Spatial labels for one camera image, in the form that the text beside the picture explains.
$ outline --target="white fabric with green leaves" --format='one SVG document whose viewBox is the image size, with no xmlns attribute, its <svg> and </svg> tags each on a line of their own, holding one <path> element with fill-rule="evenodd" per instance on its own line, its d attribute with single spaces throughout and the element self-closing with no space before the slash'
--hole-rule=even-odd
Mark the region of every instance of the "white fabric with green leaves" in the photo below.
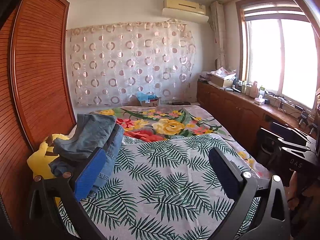
<svg viewBox="0 0 320 240">
<path fill-rule="evenodd" d="M 81 203 L 109 240 L 207 239 L 234 203 L 209 164 L 213 147 L 256 176 L 213 133 L 122 145 L 113 176 L 94 198 Z M 257 205 L 255 199 L 238 234 L 249 226 Z M 77 235 L 62 203 L 59 211 L 67 230 Z"/>
</svg>

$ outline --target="white wall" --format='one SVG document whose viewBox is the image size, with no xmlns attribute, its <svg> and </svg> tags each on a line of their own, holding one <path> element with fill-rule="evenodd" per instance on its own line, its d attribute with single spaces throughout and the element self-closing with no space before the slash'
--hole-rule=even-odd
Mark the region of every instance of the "white wall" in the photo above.
<svg viewBox="0 0 320 240">
<path fill-rule="evenodd" d="M 229 69 L 235 69 L 238 74 L 240 65 L 240 34 L 236 9 L 237 1 L 240 0 L 233 0 L 228 3 L 224 3 L 223 9 L 226 22 L 226 61 Z"/>
<path fill-rule="evenodd" d="M 161 15 L 163 2 L 164 0 L 91 0 L 83 3 L 70 3 L 67 29 L 118 22 L 165 21 L 168 18 Z M 192 31 L 196 45 L 196 62 L 192 70 L 193 80 L 191 82 L 193 86 L 190 90 L 195 101 L 196 81 L 199 73 L 214 68 L 215 43 L 213 31 L 208 23 L 187 22 L 187 24 L 188 29 Z"/>
</svg>

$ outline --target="headboard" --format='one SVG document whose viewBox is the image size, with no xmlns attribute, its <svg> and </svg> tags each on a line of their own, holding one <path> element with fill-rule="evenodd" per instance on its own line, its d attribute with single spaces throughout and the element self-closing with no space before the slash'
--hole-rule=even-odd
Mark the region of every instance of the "headboard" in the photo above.
<svg viewBox="0 0 320 240">
<path fill-rule="evenodd" d="M 16 232 L 32 180 L 27 158 L 46 136 L 76 124 L 65 68 L 68 7 L 22 0 L 0 30 L 0 200 Z"/>
</svg>

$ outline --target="wall curtain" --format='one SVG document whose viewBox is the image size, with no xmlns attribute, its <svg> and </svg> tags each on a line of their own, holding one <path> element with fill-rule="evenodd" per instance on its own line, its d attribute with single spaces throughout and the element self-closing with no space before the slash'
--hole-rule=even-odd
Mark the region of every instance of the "wall curtain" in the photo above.
<svg viewBox="0 0 320 240">
<path fill-rule="evenodd" d="M 82 106 L 126 105 L 138 92 L 161 101 L 190 98 L 196 46 L 186 24 L 134 22 L 67 31 L 73 100 Z"/>
<path fill-rule="evenodd" d="M 216 59 L 216 69 L 220 67 L 227 68 L 225 56 L 225 39 L 226 39 L 226 24 L 224 21 L 223 5 L 217 1 L 210 5 L 212 13 L 213 29 L 215 34 L 215 43 L 218 57 Z"/>
</svg>

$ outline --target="silver bolt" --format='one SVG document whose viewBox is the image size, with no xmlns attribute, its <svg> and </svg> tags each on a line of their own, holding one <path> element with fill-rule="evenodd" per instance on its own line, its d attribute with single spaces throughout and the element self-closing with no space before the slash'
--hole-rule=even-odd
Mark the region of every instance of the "silver bolt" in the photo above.
<svg viewBox="0 0 320 240">
<path fill-rule="evenodd" d="M 70 171 L 66 171 L 62 174 L 62 177 L 64 177 L 65 179 L 70 178 L 71 177 L 71 172 Z"/>
<path fill-rule="evenodd" d="M 243 176 L 244 176 L 245 178 L 249 179 L 249 178 L 251 178 L 252 175 L 251 175 L 250 172 L 245 171 L 245 172 L 243 173 Z"/>
<path fill-rule="evenodd" d="M 273 175 L 273 179 L 274 179 L 276 182 L 280 182 L 280 181 L 281 181 L 281 178 L 280 178 L 278 175 Z"/>
<path fill-rule="evenodd" d="M 35 176 L 35 178 L 33 179 L 35 182 L 38 182 L 38 181 L 40 181 L 41 180 L 41 176 L 40 175 L 38 175 L 38 176 Z"/>
</svg>

